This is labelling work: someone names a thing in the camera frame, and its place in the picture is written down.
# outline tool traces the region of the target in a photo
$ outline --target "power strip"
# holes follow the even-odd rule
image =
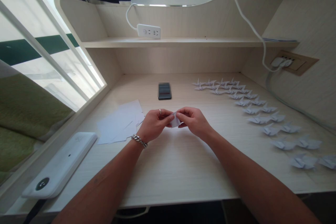
[[[151,39],[160,39],[161,38],[161,28],[159,26],[149,26],[146,24],[137,24],[139,37],[149,37]]]

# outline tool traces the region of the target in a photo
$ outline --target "wooden desk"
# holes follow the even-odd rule
[[[260,126],[248,122],[250,116],[234,104],[228,94],[216,96],[207,90],[194,90],[191,82],[231,80],[233,77],[246,84],[253,93],[278,107],[287,121],[302,127],[301,133],[289,135],[294,140],[304,134],[322,140],[319,150],[295,147],[281,151],[272,146],[271,137],[260,131]],[[170,82],[172,100],[158,100],[158,83]],[[139,99],[144,114],[151,109],[171,111],[184,106],[202,110],[210,125],[240,151],[252,158],[295,193],[315,193],[336,190],[336,172],[317,164],[316,171],[299,170],[289,165],[290,157],[308,153],[315,157],[336,154],[336,137],[300,113],[273,98],[264,88],[240,73],[200,73],[162,75],[123,75],[115,88],[100,102],[77,131],[100,132],[96,122],[113,112],[118,105]],[[106,165],[129,141],[110,145],[93,145],[61,194],[46,203],[44,212],[58,212],[72,197]],[[143,151],[136,165],[120,207],[138,207],[187,202],[213,201],[238,198],[226,173],[211,149],[188,128],[164,129],[158,139]],[[34,200],[18,199],[8,214],[29,212]]]

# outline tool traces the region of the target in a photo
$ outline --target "wall outlet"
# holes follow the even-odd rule
[[[149,26],[146,24],[138,24],[136,26],[138,29],[139,37],[149,37],[152,39],[160,39],[161,38],[161,28],[159,26]]]
[[[290,72],[292,74],[301,76],[305,73],[312,65],[314,65],[319,59],[310,58],[307,56],[294,54],[292,52],[287,51],[280,51],[275,58],[280,57],[284,58],[285,60],[292,60],[290,66],[283,68],[283,70]]]

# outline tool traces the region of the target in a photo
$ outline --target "smartphone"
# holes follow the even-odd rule
[[[159,100],[170,100],[172,98],[169,82],[159,83]]]

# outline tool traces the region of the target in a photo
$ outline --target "white power bank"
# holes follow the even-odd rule
[[[22,197],[56,197],[96,139],[97,135],[91,132],[78,132],[73,135],[23,191]]]

